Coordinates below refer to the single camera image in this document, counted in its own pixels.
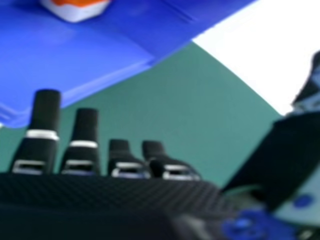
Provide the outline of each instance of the orange cap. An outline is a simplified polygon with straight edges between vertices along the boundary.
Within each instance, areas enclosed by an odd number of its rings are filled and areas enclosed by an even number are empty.
[[[52,0],[56,5],[62,6],[65,4],[74,5],[77,7],[87,7],[92,4],[101,2],[109,2],[110,0]]]

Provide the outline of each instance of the robotic hand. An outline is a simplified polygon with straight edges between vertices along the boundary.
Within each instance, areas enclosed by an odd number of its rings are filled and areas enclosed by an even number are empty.
[[[53,174],[60,93],[36,93],[32,118],[0,174],[4,239],[320,239],[320,54],[294,101],[230,182],[218,189],[161,142],[140,160],[127,140],[109,143],[101,176],[98,112],[79,109],[59,174]]]

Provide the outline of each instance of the blue bin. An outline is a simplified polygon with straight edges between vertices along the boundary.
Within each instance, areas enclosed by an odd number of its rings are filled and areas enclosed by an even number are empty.
[[[37,0],[0,0],[0,123],[28,123],[36,90],[68,106],[152,67],[253,0],[113,0],[67,23]]]

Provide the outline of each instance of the green surface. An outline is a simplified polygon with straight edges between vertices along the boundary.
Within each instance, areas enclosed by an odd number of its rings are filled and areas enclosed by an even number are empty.
[[[104,173],[109,139],[130,140],[137,156],[141,156],[142,140],[161,140],[170,155],[193,164],[205,179],[218,185],[236,171],[278,117],[195,44],[152,70],[64,109],[58,159],[67,146],[76,109],[81,107],[100,110]],[[0,131],[1,171],[8,168],[23,134],[24,129]]]

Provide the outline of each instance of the white container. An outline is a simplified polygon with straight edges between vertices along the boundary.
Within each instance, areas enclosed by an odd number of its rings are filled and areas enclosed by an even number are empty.
[[[40,3],[65,21],[77,23],[104,12],[111,0],[40,0]]]

